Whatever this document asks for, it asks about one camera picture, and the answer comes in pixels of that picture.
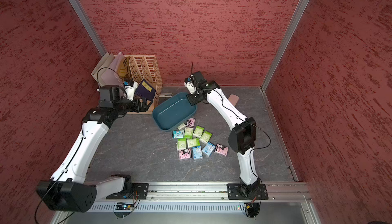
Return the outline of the green tissue pack top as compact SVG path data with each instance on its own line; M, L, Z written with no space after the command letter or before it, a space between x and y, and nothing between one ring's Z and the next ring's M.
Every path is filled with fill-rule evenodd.
M186 124L185 124L185 123L181 123L181 124L177 127L178 130L184 130L185 128L186 128Z

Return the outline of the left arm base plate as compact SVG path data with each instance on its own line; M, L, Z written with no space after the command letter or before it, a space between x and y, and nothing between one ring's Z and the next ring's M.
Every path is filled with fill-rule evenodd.
M130 185L124 186L122 191L107 196L106 199L115 199L115 200L146 199L148 190L149 190L148 183L131 183Z

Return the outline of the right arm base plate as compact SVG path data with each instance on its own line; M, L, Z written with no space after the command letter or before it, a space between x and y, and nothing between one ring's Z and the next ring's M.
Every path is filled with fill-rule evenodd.
M261 184L253 193L245 195L242 191L240 183L227 184L227 192L229 200L268 200L268 193L265 184Z

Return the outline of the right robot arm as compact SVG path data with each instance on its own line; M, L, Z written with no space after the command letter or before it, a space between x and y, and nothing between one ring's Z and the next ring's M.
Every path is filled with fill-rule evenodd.
M237 154L240 166L241 195L248 198L261 188L261 180L255 171L254 149L256 141L256 121L242 114L225 96L216 84L185 84L188 101L196 105L206 100L224 118L231 130L228 137L230 148Z

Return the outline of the teal storage box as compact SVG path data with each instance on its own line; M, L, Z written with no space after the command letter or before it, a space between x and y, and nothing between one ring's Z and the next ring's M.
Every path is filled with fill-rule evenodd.
M197 105L191 105L187 93L181 92L154 108L152 116L162 131L170 131L190 119L196 111Z

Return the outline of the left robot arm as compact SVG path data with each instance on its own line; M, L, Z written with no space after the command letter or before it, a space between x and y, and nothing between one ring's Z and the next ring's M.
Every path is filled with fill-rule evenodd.
M36 188L52 211L87 212L96 200L114 196L139 199L130 176L115 175L97 183L86 184L90 163L113 123L129 112L149 110L153 101L135 98L136 86L108 85L98 88L99 105L88 111L72 148L50 180L40 181Z

